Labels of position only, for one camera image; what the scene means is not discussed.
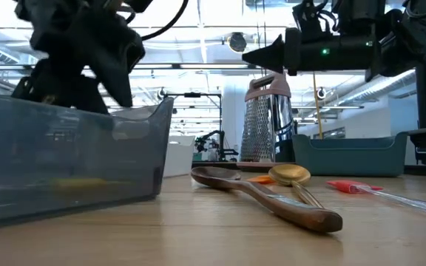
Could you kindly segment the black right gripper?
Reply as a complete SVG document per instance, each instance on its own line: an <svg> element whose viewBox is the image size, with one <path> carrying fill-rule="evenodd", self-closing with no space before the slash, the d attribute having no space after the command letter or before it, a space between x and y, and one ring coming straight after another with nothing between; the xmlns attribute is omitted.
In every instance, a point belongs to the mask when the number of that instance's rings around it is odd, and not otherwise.
<svg viewBox="0 0 426 266"><path fill-rule="evenodd" d="M305 42L297 28L285 31L272 44L244 53L242 60L277 73L367 69L376 57L376 41L371 36L333 35Z"/></svg>

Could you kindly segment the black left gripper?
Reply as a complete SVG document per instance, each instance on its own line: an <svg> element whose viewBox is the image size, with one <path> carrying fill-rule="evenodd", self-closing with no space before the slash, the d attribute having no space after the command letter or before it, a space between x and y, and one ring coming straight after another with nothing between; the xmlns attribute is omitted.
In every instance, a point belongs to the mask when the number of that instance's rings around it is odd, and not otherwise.
<svg viewBox="0 0 426 266"><path fill-rule="evenodd" d="M90 66L122 107L132 107L129 74L145 56L141 36L129 20L151 4L133 1L18 0L15 14L30 22L30 46L51 57L72 56ZM99 81L77 64L40 60L16 85L11 97L106 114Z"/></svg>

